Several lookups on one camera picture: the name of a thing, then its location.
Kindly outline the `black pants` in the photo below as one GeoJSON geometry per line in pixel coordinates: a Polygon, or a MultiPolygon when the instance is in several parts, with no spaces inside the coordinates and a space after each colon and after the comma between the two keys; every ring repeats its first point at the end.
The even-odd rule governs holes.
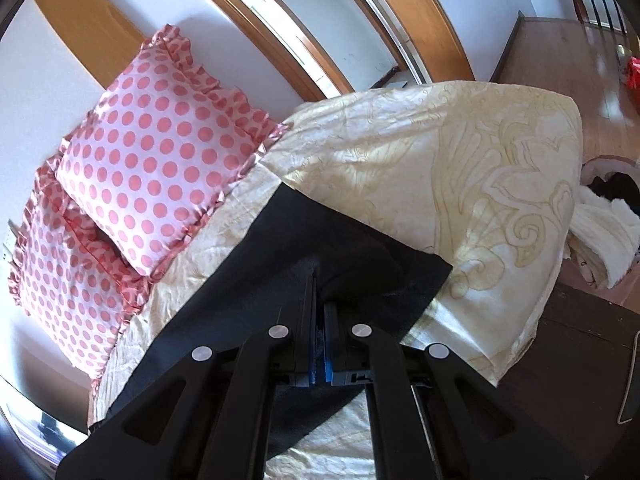
{"type": "Polygon", "coordinates": [[[317,279],[320,306],[401,340],[452,267],[280,185],[221,266],[160,331],[107,411],[112,420],[198,346],[219,352],[303,305],[317,279]]]}

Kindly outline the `cream patterned quilt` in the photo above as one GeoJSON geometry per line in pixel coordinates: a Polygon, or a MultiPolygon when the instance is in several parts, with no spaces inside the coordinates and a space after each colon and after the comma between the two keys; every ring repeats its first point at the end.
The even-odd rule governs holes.
{"type": "Polygon", "coordinates": [[[497,390],[533,342],[574,212],[582,120],[567,96],[449,81],[299,107],[178,252],[108,358],[79,479],[578,479],[575,457],[497,390]],[[277,322],[198,346],[112,420],[160,331],[280,185],[452,270],[401,340],[358,323],[372,382],[282,378],[277,322]]]}

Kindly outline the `pink polka dot pillow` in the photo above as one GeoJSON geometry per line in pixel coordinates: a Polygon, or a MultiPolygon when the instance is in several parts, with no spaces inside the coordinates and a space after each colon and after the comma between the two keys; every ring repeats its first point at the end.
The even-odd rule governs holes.
{"type": "Polygon", "coordinates": [[[130,266],[152,276],[282,131],[196,64],[190,40],[167,25],[72,134],[56,177],[130,266]]]}
{"type": "Polygon", "coordinates": [[[150,283],[64,191],[48,158],[16,233],[9,291],[36,318],[78,370],[97,382],[131,318],[146,304],[150,283]]]}

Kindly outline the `dark wooden bedside cabinet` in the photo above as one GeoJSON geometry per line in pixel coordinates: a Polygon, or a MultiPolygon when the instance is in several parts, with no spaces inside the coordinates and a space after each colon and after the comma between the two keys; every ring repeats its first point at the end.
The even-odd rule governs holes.
{"type": "Polygon", "coordinates": [[[556,284],[524,356],[498,390],[592,474],[625,432],[617,422],[638,313],[556,284]]]}

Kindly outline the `white fluffy garment pile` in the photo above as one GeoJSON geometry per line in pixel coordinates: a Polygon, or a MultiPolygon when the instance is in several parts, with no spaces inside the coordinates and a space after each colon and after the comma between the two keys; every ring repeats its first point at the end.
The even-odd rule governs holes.
{"type": "Polygon", "coordinates": [[[570,260],[594,292],[621,292],[639,277],[639,165],[601,155],[582,166],[570,260]]]}

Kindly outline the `wooden headboard panel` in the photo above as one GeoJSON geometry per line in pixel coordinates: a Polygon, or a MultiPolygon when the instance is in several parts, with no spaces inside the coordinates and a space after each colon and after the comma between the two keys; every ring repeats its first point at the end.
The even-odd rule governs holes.
{"type": "Polygon", "coordinates": [[[110,0],[35,0],[56,34],[107,88],[138,53],[144,36],[110,0]]]}

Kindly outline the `wooden door frame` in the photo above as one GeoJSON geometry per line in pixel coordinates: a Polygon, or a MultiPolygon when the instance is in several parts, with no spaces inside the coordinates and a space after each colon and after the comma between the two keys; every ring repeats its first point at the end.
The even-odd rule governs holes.
{"type": "Polygon", "coordinates": [[[471,80],[438,0],[212,0],[305,101],[471,80]]]}

